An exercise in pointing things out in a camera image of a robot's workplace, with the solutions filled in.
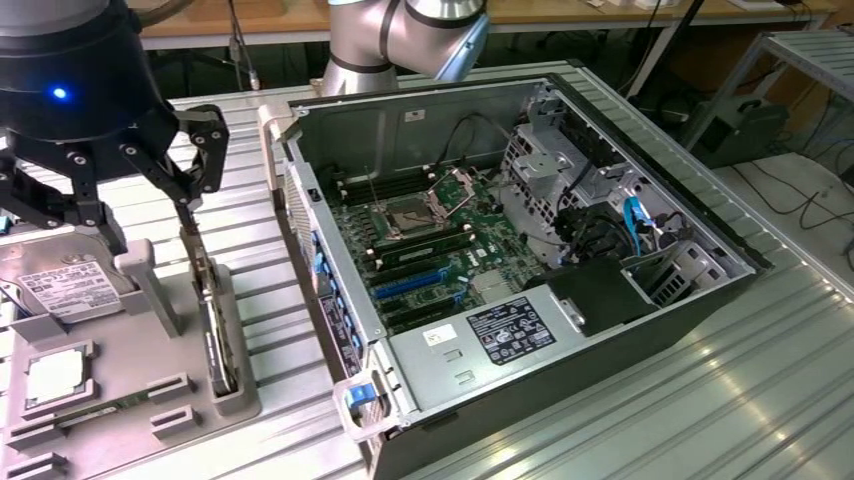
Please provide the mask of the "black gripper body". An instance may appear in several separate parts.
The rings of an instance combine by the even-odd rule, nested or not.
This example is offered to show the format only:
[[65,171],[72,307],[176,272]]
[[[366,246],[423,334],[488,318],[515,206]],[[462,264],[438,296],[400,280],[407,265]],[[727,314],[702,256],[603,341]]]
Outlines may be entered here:
[[179,130],[159,93],[135,12],[1,14],[1,128],[7,144],[164,146]]

